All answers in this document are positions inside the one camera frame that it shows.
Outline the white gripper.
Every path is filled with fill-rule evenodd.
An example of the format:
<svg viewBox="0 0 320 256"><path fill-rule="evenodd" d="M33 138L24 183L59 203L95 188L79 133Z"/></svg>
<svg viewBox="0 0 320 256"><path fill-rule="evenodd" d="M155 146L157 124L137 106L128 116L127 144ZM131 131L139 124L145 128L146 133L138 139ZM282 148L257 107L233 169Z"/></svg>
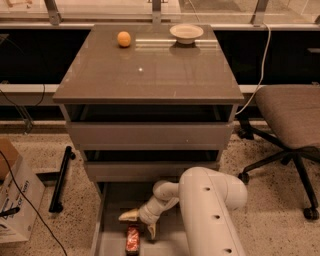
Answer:
<svg viewBox="0 0 320 256"><path fill-rule="evenodd" d="M119 216L120 221L136 222L138 218L147 224L147 229L152 240L156 237L156 222L160 215L165 210L166 202L152 196L146 203L144 203L139 210L137 208L122 213Z"/></svg>

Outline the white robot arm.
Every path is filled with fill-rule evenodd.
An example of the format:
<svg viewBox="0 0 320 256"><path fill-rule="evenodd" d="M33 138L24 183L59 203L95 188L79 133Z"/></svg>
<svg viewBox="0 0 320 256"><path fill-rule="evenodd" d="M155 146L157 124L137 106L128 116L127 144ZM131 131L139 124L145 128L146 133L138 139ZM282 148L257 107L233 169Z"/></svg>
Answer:
<svg viewBox="0 0 320 256"><path fill-rule="evenodd" d="M156 234L161 214L180 206L190 256L246 256L229 212L246 205L247 189L237 177L204 167L187 169L177 183L161 180L141 207L121 221L137 220Z"/></svg>

